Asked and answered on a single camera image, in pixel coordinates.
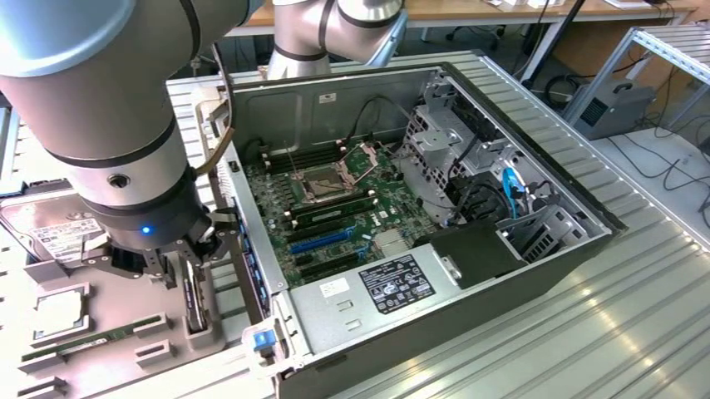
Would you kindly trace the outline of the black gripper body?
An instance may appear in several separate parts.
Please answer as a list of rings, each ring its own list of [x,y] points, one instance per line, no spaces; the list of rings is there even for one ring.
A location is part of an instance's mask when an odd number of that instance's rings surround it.
[[[213,221],[197,190],[172,189],[144,204],[109,207],[83,200],[108,235],[99,248],[139,252],[176,252],[176,241],[204,239],[213,232]]]

